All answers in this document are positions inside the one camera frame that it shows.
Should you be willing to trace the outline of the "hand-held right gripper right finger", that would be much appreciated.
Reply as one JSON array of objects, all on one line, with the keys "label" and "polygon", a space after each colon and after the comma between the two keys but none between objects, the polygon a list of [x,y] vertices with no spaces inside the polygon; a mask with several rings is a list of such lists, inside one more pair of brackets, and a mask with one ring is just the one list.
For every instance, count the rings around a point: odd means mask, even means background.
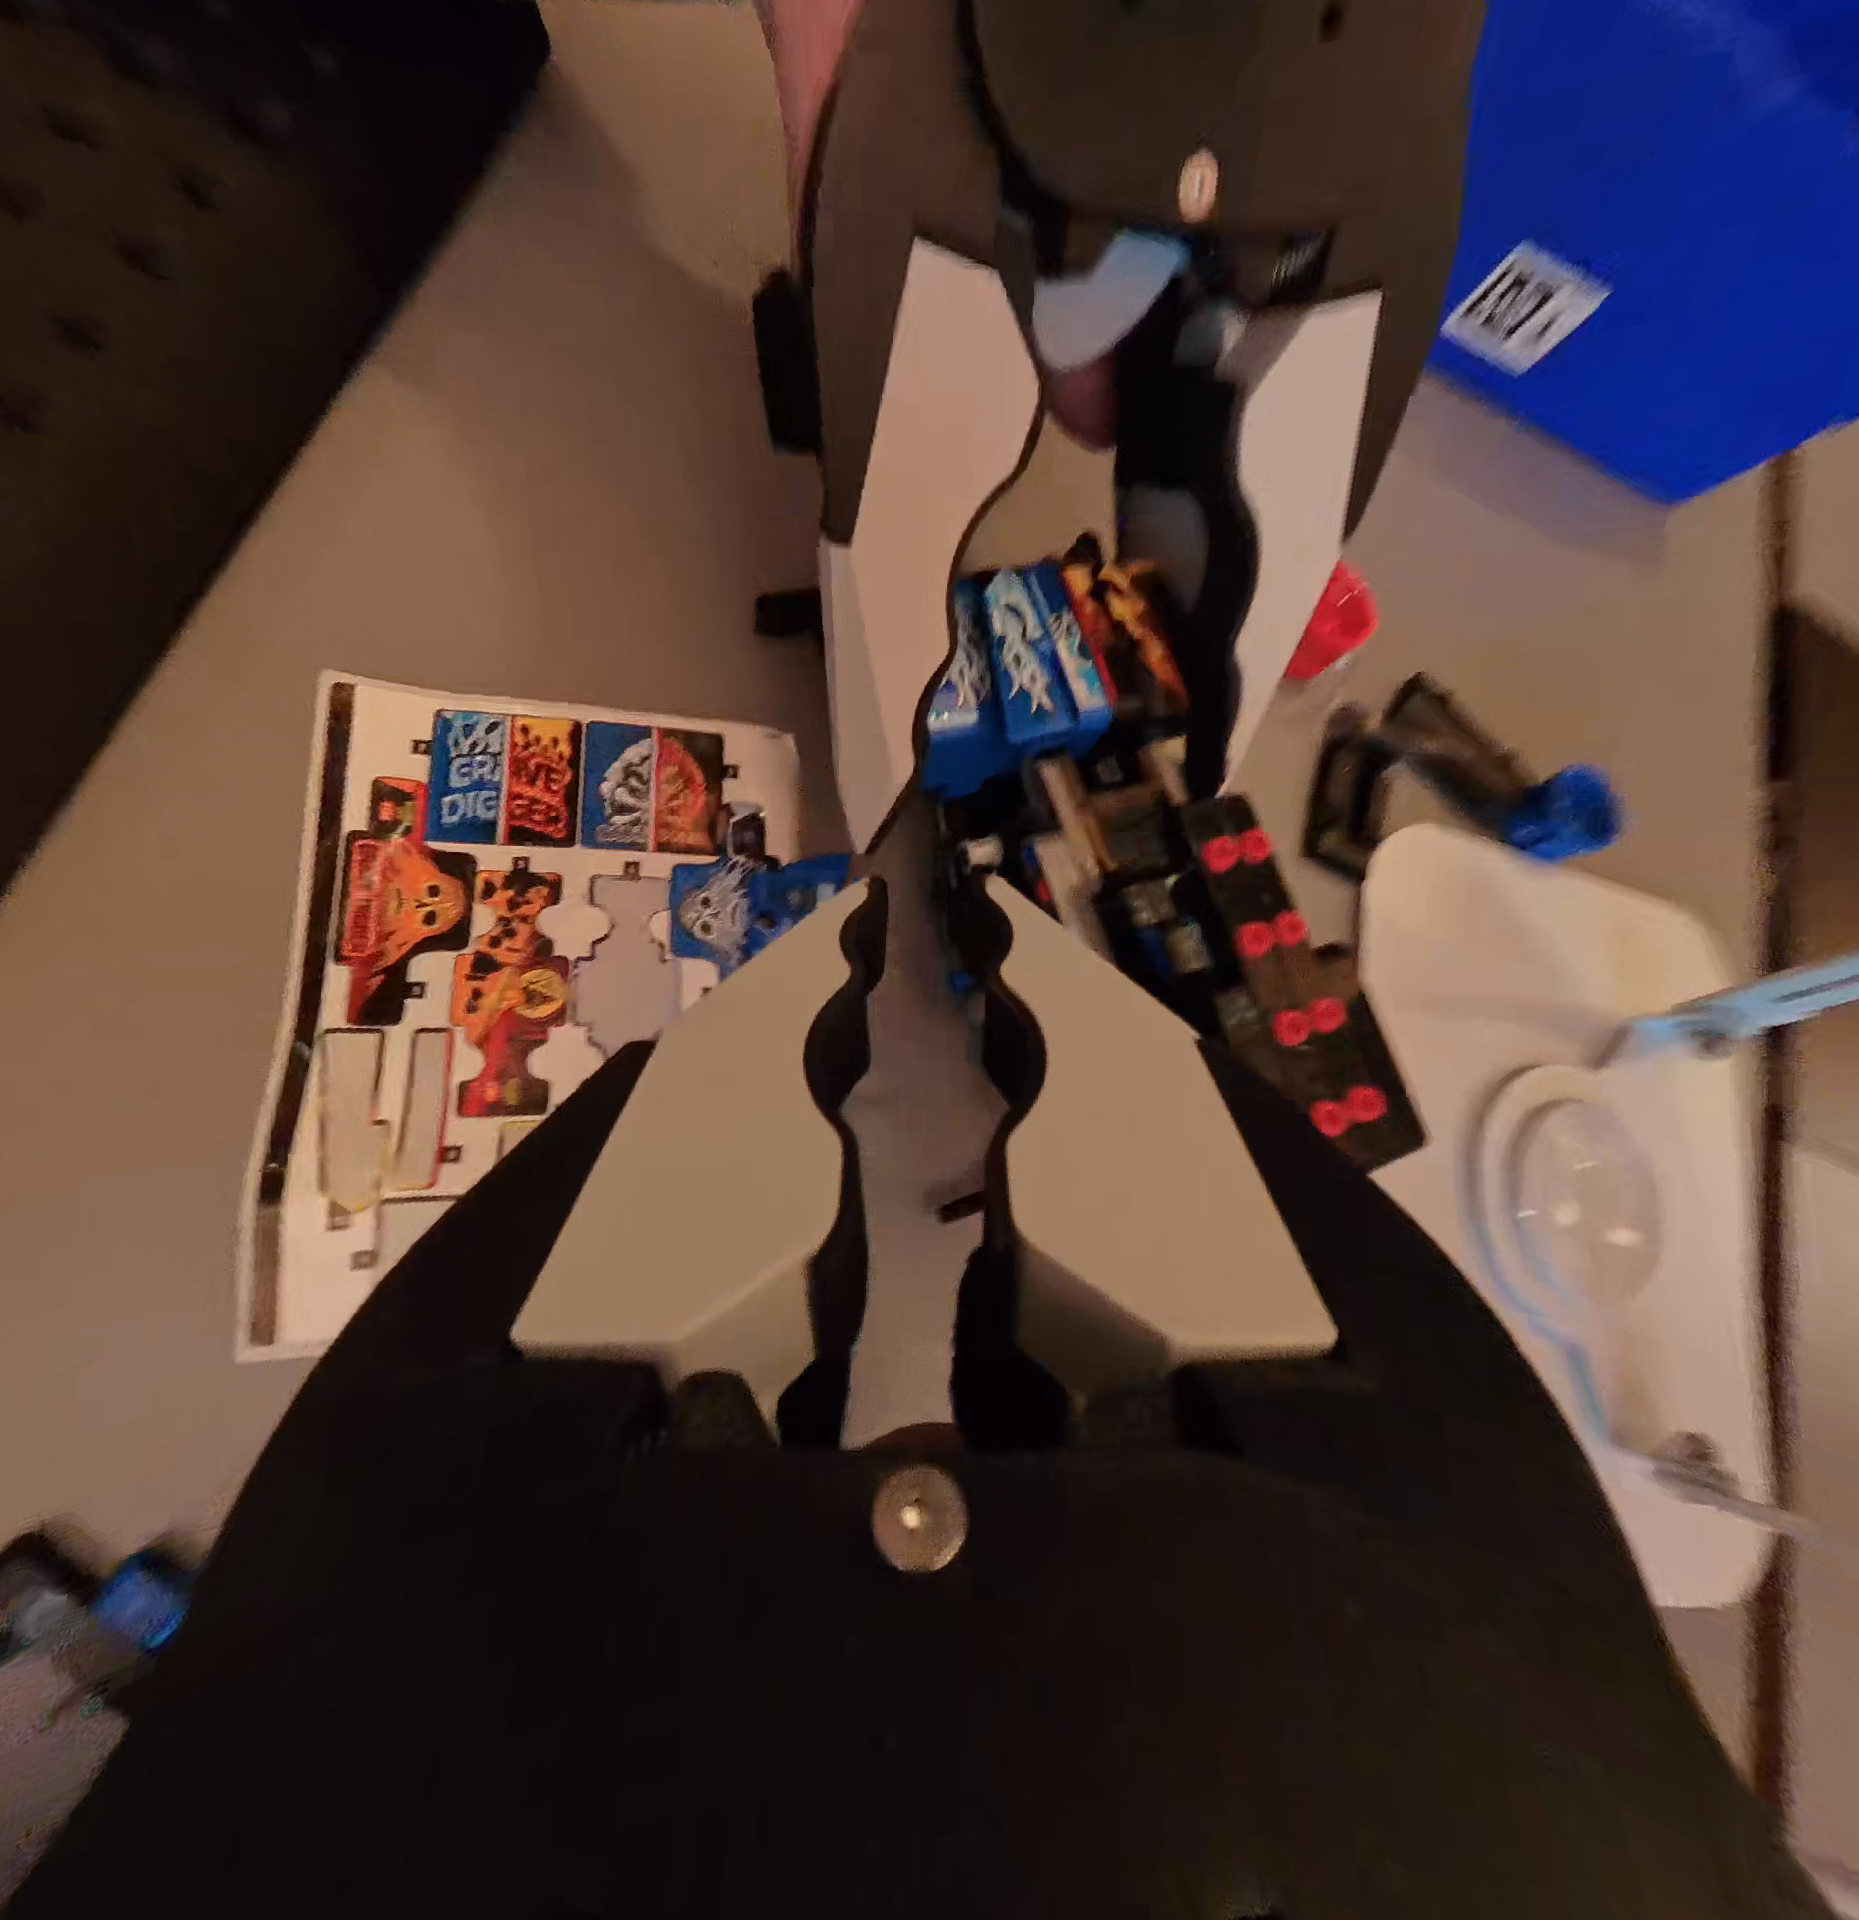
[{"label": "hand-held right gripper right finger", "polygon": [[1326,1357],[1336,1327],[1198,1036],[1039,904],[996,972],[1040,1045],[1007,1132],[1017,1341],[1039,1364]]}]

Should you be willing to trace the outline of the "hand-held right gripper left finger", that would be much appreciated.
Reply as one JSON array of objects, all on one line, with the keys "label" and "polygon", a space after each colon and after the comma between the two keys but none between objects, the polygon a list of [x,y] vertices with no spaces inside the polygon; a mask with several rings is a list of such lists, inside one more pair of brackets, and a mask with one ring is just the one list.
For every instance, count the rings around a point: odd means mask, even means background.
[{"label": "hand-held right gripper left finger", "polygon": [[868,1231],[847,1095],[888,888],[855,880],[669,1024],[512,1327],[528,1353],[846,1369]]}]

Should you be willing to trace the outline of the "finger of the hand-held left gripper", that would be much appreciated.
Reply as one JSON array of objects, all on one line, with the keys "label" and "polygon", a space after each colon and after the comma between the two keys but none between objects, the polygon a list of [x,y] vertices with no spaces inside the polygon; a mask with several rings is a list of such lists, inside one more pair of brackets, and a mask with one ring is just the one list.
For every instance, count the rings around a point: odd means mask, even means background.
[{"label": "finger of the hand-held left gripper", "polygon": [[917,783],[954,650],[950,589],[1039,419],[1039,366],[998,273],[917,240],[855,527],[819,544],[832,775],[861,856]]},{"label": "finger of the hand-held left gripper", "polygon": [[1117,558],[1167,598],[1184,782],[1225,789],[1341,563],[1382,298],[1158,298],[1117,352]]}]

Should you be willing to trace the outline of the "toy brick truck model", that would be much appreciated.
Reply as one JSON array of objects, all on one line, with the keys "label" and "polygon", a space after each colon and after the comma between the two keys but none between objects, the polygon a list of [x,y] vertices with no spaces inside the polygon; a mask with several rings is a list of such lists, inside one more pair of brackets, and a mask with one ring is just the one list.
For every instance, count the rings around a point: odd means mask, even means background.
[{"label": "toy brick truck model", "polygon": [[1274,841],[1187,782],[1195,631],[1155,564],[1087,534],[966,574],[925,718],[946,982],[980,1004],[970,894],[1000,879],[1199,1038],[1225,1045],[1364,1171],[1425,1146],[1349,950],[1317,943]]}]

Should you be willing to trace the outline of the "person's left hand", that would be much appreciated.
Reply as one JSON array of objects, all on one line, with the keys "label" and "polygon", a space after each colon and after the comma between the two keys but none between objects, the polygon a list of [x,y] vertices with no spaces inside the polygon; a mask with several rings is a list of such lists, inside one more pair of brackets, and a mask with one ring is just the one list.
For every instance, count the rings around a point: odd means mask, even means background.
[{"label": "person's left hand", "polygon": [[784,129],[791,223],[800,227],[811,157],[864,2],[756,2]]}]

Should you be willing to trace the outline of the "red wheel rim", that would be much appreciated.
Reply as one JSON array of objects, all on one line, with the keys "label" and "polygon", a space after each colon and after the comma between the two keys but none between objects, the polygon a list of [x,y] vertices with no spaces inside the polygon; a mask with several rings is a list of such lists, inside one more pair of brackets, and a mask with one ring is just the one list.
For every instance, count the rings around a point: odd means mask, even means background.
[{"label": "red wheel rim", "polygon": [[1283,682],[1313,684],[1364,649],[1380,629],[1370,581],[1350,563],[1339,563],[1309,617]]}]

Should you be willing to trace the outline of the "colourful sticker sheet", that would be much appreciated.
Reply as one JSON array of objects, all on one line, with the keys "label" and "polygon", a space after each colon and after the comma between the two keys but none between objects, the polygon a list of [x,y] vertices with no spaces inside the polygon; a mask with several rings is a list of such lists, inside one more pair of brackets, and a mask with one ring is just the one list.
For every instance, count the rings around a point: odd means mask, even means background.
[{"label": "colourful sticker sheet", "polygon": [[235,1353],[321,1353],[463,1195],[717,984],[675,903],[800,851],[791,733],[318,682]]}]

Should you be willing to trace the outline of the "black cylinder brick piece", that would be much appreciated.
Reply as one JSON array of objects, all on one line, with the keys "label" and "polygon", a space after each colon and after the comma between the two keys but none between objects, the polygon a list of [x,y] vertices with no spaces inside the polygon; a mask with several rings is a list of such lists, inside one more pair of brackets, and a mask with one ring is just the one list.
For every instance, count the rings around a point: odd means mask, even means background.
[{"label": "black cylinder brick piece", "polygon": [[1398,775],[1492,837],[1502,837],[1522,797],[1541,783],[1446,684],[1414,675],[1377,710],[1332,713],[1309,782],[1304,859],[1331,876],[1362,880],[1386,837]]}]

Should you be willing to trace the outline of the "white book stand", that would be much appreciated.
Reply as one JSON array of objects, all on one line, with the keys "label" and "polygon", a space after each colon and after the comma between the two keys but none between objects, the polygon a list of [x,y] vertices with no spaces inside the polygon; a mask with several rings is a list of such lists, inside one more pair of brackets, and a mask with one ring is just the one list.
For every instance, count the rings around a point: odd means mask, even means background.
[{"label": "white book stand", "polygon": [[1731,972],[1693,914],[1478,837],[1383,841],[1359,979],[1425,1144],[1382,1187],[1474,1284],[1657,1605],[1748,1597],[1791,1537],[1758,1329],[1758,1082],[1670,1013]]}]

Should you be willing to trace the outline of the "blue storage bin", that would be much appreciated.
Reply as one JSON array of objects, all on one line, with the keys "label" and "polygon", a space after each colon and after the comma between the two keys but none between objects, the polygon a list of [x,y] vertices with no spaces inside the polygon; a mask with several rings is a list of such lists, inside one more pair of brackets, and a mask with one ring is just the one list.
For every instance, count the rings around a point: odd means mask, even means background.
[{"label": "blue storage bin", "polygon": [[1859,2],[1496,2],[1429,367],[1681,505],[1859,419]]}]

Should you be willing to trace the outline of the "black and blue brick piece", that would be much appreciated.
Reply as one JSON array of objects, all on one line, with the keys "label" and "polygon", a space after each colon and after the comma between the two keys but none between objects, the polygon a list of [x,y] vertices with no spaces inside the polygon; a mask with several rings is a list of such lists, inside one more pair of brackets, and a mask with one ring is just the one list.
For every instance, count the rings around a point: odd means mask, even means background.
[{"label": "black and blue brick piece", "polygon": [[45,1662],[108,1692],[173,1641],[192,1587],[162,1546],[97,1567],[53,1534],[19,1534],[0,1548],[0,1670]]}]

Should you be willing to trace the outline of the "black perforated mat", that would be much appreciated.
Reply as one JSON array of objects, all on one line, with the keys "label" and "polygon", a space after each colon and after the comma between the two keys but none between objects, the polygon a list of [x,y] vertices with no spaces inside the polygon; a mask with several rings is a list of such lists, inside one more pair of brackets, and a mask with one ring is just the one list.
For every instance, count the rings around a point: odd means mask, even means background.
[{"label": "black perforated mat", "polygon": [[549,54],[536,5],[0,2],[0,901]]}]

